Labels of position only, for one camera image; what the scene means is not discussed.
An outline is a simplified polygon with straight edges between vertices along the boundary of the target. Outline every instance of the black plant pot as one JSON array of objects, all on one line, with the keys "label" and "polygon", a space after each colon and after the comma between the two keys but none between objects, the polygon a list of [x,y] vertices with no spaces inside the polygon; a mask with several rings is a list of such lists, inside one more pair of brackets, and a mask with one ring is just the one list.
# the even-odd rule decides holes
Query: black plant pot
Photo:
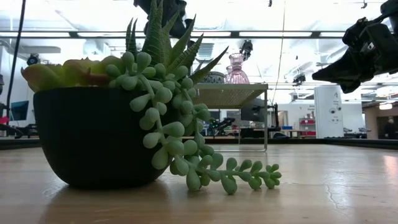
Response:
[{"label": "black plant pot", "polygon": [[[40,142],[55,174],[71,187],[83,189],[135,187],[162,175],[164,170],[151,164],[161,145],[147,149],[142,144],[148,131],[139,127],[139,120],[145,110],[135,113],[129,106],[143,94],[96,87],[36,93]],[[163,124],[177,120],[178,111],[169,110]]]}]

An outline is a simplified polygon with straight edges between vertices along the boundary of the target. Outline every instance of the person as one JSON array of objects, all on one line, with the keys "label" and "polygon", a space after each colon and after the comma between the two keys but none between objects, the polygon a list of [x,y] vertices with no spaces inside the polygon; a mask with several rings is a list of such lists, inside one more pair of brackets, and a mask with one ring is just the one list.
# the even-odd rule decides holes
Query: person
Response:
[{"label": "person", "polygon": [[388,139],[396,139],[397,128],[394,125],[394,120],[392,118],[388,119],[388,123],[384,127],[384,133]]}]

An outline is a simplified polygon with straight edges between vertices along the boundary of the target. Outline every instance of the shelf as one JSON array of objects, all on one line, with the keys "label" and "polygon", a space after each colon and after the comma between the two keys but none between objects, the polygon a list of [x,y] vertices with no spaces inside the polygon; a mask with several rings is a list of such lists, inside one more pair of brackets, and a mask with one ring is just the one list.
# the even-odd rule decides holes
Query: shelf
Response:
[{"label": "shelf", "polygon": [[267,92],[267,84],[204,84],[195,85],[194,104],[204,103],[209,109],[240,109]]}]

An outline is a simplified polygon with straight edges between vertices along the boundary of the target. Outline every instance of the succulent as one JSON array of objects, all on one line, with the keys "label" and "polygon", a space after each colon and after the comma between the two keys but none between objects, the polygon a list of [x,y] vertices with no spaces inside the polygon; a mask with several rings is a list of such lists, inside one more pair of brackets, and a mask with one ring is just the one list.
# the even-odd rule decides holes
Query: succulent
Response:
[{"label": "succulent", "polygon": [[[238,176],[250,187],[257,190],[264,181],[269,189],[279,185],[281,174],[277,172],[279,165],[266,166],[262,170],[262,162],[244,160],[240,166],[236,159],[226,161],[226,170],[218,170],[224,158],[220,153],[205,144],[200,134],[203,121],[211,119],[210,112],[204,104],[194,105],[192,98],[196,96],[194,86],[220,61],[225,49],[207,66],[187,77],[188,68],[195,60],[201,36],[191,47],[185,49],[193,30],[195,19],[186,33],[172,47],[169,32],[177,20],[178,13],[162,27],[163,3],[159,6],[152,0],[149,14],[148,30],[141,52],[137,51],[133,19],[127,27],[126,52],[121,58],[108,57],[100,62],[90,60],[71,60],[61,65],[31,65],[22,72],[34,91],[69,86],[104,86],[121,88],[126,91],[144,90],[146,94],[130,102],[133,111],[138,112],[151,105],[139,121],[142,130],[150,131],[143,138],[143,145],[148,149],[161,148],[152,158],[152,166],[164,169],[173,157],[170,171],[173,175],[186,176],[190,190],[198,190],[207,186],[210,181],[221,181],[228,194],[234,194],[238,186]],[[179,110],[176,122],[162,125],[161,117],[171,105]],[[185,142],[182,136],[194,136]]]}]

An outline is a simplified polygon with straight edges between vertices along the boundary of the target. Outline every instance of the potted plant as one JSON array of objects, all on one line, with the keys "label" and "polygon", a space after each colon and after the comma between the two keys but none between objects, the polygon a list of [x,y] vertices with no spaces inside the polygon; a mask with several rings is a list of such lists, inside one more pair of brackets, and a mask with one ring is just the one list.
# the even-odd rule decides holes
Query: potted plant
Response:
[{"label": "potted plant", "polygon": [[[218,170],[223,156],[200,134],[210,112],[204,104],[193,105],[192,98],[195,84],[227,49],[187,77],[203,36],[185,50],[194,19],[172,47],[169,32],[178,14],[162,27],[162,11],[162,1],[157,5],[153,0],[141,52],[131,20],[121,58],[68,60],[22,71],[35,92],[40,142],[53,171],[71,186],[87,189],[143,185],[168,166],[172,174],[186,176],[190,190],[220,180],[233,194],[236,176],[254,190],[261,179],[270,189],[279,185],[277,164],[261,171],[260,161],[245,160],[238,166],[229,158],[226,170]],[[184,135],[194,138],[183,142]]]}]

